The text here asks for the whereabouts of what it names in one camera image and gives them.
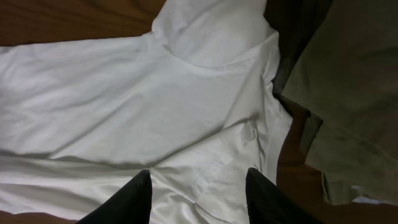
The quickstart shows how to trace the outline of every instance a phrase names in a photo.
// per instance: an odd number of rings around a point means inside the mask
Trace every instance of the wooden floor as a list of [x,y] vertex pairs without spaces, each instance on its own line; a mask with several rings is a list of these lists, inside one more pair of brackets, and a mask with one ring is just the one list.
[[[164,0],[0,0],[0,46],[142,35]],[[279,159],[278,187],[325,223],[398,223],[398,207],[323,202],[320,173],[297,150],[302,116],[294,118]],[[0,212],[0,223],[74,223],[46,214]]]

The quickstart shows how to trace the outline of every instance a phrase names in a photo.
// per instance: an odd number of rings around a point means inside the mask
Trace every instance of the fabric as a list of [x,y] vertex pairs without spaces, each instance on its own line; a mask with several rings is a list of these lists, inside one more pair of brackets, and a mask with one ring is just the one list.
[[147,168],[150,223],[248,223],[246,171],[275,183],[291,123],[264,6],[168,0],[140,37],[0,48],[0,210],[79,220]]
[[[398,202],[396,1],[340,1],[296,63],[283,95],[323,120],[306,163],[360,194]],[[336,203],[350,189],[331,189]]]
[[254,168],[249,168],[246,176],[246,198],[250,224],[321,223],[289,200]]
[[[280,63],[272,81],[272,93],[280,100],[294,65],[312,35],[324,21],[332,0],[268,0],[265,18],[279,33]],[[322,124],[322,120],[308,113],[299,148],[306,154]]]
[[152,201],[149,170],[142,170],[76,224],[148,224]]

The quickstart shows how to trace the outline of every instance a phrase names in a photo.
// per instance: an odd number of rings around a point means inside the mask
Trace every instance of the green fabric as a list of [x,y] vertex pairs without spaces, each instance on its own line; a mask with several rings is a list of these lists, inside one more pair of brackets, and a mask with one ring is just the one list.
[[323,120],[306,163],[391,203],[398,203],[397,9],[395,0],[334,0],[282,93]]

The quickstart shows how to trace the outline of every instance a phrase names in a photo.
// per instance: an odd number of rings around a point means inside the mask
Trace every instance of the clothing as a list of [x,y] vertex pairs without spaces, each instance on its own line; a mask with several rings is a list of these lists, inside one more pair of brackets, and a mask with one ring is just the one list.
[[168,0],[141,37],[0,48],[0,209],[79,220],[141,169],[150,223],[248,223],[291,117],[265,2]]
[[323,120],[306,163],[340,183],[326,183],[333,204],[353,195],[398,203],[397,7],[333,1],[284,88]]

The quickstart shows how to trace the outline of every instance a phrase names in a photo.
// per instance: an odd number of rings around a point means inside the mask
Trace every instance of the white fabric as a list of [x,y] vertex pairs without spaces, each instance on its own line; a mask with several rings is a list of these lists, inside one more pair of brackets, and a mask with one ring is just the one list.
[[291,118],[258,0],[168,0],[141,37],[0,48],[0,210],[79,220],[141,169],[151,223],[248,223]]

